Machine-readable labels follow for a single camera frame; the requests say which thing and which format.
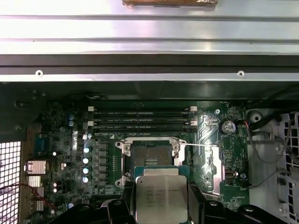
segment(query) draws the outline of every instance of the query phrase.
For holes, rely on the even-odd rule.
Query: cable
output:
[[[251,136],[256,136],[256,135],[265,135],[267,137],[270,137],[272,134],[268,133],[268,132],[251,132]],[[274,135],[274,140],[278,140],[280,143],[284,144],[285,140],[283,140],[282,138],[280,138],[279,136]],[[285,151],[289,154],[291,160],[293,160],[294,163],[299,164],[299,158],[298,156],[294,153],[293,149],[287,145],[285,148]]]
[[[46,201],[46,199],[44,197],[42,197],[33,187],[31,187],[30,185],[25,184],[25,183],[14,183],[14,184],[11,184],[11,185],[4,186],[4,187],[0,188],[0,190],[6,189],[6,188],[11,188],[11,187],[16,187],[16,186],[29,187],[31,189],[32,193],[35,196],[37,196],[40,200],[42,200],[45,205],[49,206],[50,208],[53,207],[53,205],[51,205],[50,203],[48,203]]]
[[[261,156],[259,155],[258,150],[256,149],[256,147],[254,145],[254,142],[252,140],[252,136],[251,136],[251,133],[250,133],[250,130],[249,130],[249,125],[248,125],[248,123],[246,121],[244,122],[245,126],[246,126],[246,132],[247,132],[247,135],[248,135],[248,139],[249,139],[250,145],[251,145],[253,151],[255,152],[255,154],[256,154],[256,156],[257,156],[257,158],[258,158],[259,161],[261,161],[263,163],[267,163],[267,164],[275,164],[275,163],[277,163],[280,160],[280,158],[284,155],[284,152],[285,152],[285,150],[286,150],[286,148],[288,146],[288,141],[289,141],[290,135],[291,135],[292,122],[293,122],[293,120],[289,121],[286,139],[285,139],[285,141],[283,143],[283,150],[281,150],[280,154],[278,155],[278,157],[277,157],[277,159],[275,161],[265,161],[265,160],[263,160],[261,158]]]
[[[287,170],[285,170],[285,169],[279,169],[275,173],[273,173],[270,176],[268,176],[263,182],[261,182],[261,183],[259,183],[257,185],[251,185],[248,188],[249,189],[259,188],[259,187],[263,186],[264,184],[266,184],[271,178],[275,177],[278,174],[290,174],[290,172],[287,171]]]
[[[271,103],[273,103],[273,101],[275,101],[276,99],[294,92],[299,92],[299,85],[293,85],[288,87],[287,89],[283,89],[279,92],[276,92],[265,100],[249,102],[245,105],[245,108],[246,110],[255,109],[255,108],[265,108],[269,106]]]

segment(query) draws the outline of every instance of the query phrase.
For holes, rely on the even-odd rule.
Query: metal panel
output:
[[[129,8],[121,0],[1,4],[2,54],[299,53],[299,1],[221,0],[215,8]]]
[[[0,223],[17,224],[21,142],[0,143]]]
[[[298,73],[165,73],[165,74],[44,74],[37,70],[32,75],[1,75],[0,82],[90,82],[90,81],[259,81],[297,82]]]

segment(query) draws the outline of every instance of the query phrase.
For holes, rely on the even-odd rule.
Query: capacitor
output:
[[[58,151],[58,152],[53,152],[53,153],[52,153],[53,156],[57,156],[57,155],[61,155],[61,154],[62,154],[62,153],[61,153],[60,151]]]
[[[231,134],[236,133],[236,130],[237,130],[237,126],[231,120],[226,120],[226,121],[222,122],[220,125],[220,131],[223,134],[231,135]]]
[[[90,171],[91,171],[90,167],[84,167],[84,169],[83,169],[84,174],[88,174]]]
[[[89,181],[89,178],[90,178],[89,176],[82,177],[83,183],[87,183]]]
[[[60,131],[60,132],[65,132],[65,127],[60,127],[60,128],[59,128],[59,131]]]
[[[72,120],[69,121],[69,126],[70,126],[70,127],[73,127],[74,124],[75,124],[75,122],[73,122]]]
[[[62,184],[62,181],[56,181],[53,183],[53,187],[57,187],[57,186],[60,186]]]
[[[73,114],[70,114],[69,115],[69,120],[74,120],[75,119],[75,116]]]
[[[73,204],[73,203],[69,203],[68,205],[67,205],[67,208],[68,209],[71,209],[72,207],[74,207],[75,205]]]
[[[91,159],[90,157],[85,157],[85,158],[82,160],[82,162],[83,162],[84,164],[88,164],[91,160],[92,160],[92,159]]]
[[[64,168],[66,168],[67,166],[70,166],[71,165],[71,162],[63,162],[62,163],[62,166],[64,167]]]
[[[83,149],[83,152],[84,153],[89,153],[89,152],[91,152],[92,151],[92,147],[85,147],[84,149]]]

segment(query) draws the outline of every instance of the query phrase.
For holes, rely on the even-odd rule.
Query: screw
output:
[[[237,75],[239,77],[244,77],[245,76],[245,72],[244,71],[238,71]]]
[[[216,202],[216,201],[210,201],[210,205],[211,205],[211,206],[217,206],[217,205],[218,205],[218,202]]]
[[[246,178],[246,174],[245,174],[245,173],[241,173],[241,174],[240,174],[240,177],[241,177],[242,179],[245,179],[245,178]]]
[[[43,71],[42,70],[37,70],[36,71],[36,76],[42,77],[43,76]]]
[[[251,207],[245,207],[244,210],[247,212],[253,212],[253,208]]]

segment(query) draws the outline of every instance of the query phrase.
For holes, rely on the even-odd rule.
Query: black plastic part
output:
[[[242,219],[247,223],[285,224],[281,219],[254,205],[242,205],[238,208],[238,213],[242,215]]]
[[[118,199],[108,203],[108,214],[111,224],[135,224],[134,217],[130,215],[127,203]]]
[[[205,222],[205,202],[206,198],[196,183],[188,183],[188,208],[194,224],[203,224]]]

